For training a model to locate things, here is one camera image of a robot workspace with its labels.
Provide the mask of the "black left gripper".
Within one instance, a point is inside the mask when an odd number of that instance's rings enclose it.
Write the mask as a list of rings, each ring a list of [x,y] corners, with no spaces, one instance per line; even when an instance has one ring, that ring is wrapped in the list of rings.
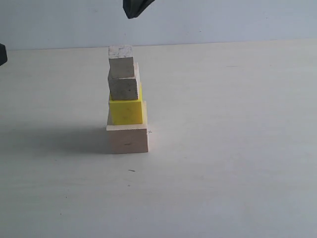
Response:
[[[3,65],[7,62],[7,52],[6,47],[3,44],[0,44],[0,65]]]

